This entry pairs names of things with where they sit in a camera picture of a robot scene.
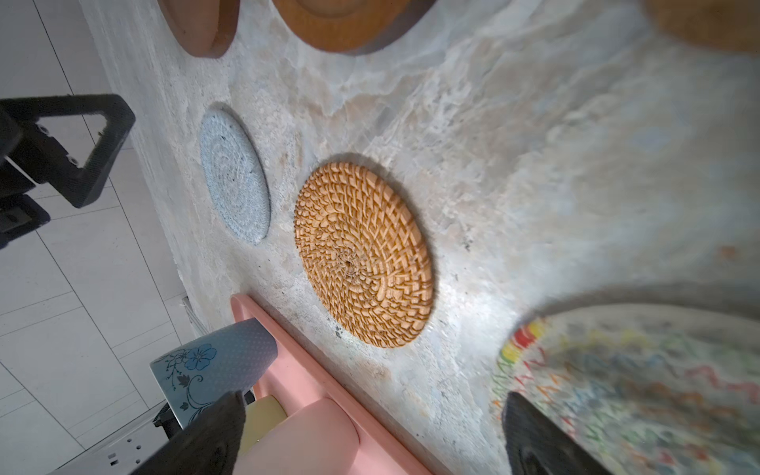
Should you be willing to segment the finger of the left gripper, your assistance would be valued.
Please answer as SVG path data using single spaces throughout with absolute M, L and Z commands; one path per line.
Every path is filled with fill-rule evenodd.
M 49 183 L 73 207 L 95 202 L 135 122 L 127 102 L 117 94 L 8 98 L 1 112 L 20 129 L 5 156 L 37 183 Z M 68 151 L 39 125 L 43 118 L 99 115 L 106 126 L 88 158 L 75 164 Z

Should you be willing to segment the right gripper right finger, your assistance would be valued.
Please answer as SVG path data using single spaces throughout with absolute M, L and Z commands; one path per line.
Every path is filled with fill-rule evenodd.
M 513 474 L 610 474 L 518 392 L 508 394 L 502 428 Z

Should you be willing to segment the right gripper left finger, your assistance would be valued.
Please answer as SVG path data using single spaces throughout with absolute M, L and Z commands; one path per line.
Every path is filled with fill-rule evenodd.
M 228 392 L 133 474 L 232 474 L 244 427 L 243 393 Z

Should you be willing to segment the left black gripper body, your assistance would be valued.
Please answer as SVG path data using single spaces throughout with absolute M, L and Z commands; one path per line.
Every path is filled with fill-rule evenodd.
M 70 114 L 67 109 L 1 111 L 2 247 L 51 221 L 28 193 L 41 183 L 63 193 L 71 178 L 71 162 L 67 150 L 39 122 Z

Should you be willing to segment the blue floral mug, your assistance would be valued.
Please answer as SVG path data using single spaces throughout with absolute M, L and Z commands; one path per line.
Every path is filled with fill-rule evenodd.
M 225 394 L 249 392 L 277 356 L 274 336 L 250 319 L 170 350 L 150 370 L 184 429 Z

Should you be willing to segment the grey woven round coaster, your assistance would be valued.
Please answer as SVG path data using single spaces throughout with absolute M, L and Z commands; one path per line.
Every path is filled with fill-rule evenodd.
M 236 238 L 259 245 L 271 220 L 268 184 L 253 142 L 222 108 L 210 108 L 200 125 L 200 158 L 212 204 Z

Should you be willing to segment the brown wooden coaster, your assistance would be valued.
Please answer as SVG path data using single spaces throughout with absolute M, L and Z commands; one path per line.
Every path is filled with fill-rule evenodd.
M 368 55 L 406 35 L 435 5 L 433 0 L 280 0 L 284 23 L 319 51 Z
M 235 39 L 239 0 L 158 0 L 177 43 L 201 59 L 223 57 Z

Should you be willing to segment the rattan woven round coaster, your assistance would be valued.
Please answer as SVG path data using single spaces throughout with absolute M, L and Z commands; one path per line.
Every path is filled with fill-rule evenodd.
M 378 348 L 401 348 L 433 308 L 433 264 L 401 196 L 370 169 L 332 162 L 300 190 L 295 245 L 323 306 L 348 332 Z

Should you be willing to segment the cork paw print coaster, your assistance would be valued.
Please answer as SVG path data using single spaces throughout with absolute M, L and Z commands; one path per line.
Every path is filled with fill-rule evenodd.
M 759 2 L 754 0 L 647 0 L 655 27 L 689 45 L 759 55 Z

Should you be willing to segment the white mug pink handle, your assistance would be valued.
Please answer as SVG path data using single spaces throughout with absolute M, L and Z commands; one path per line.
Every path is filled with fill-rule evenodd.
M 306 406 L 236 462 L 236 474 L 346 474 L 359 449 L 352 420 L 330 399 Z

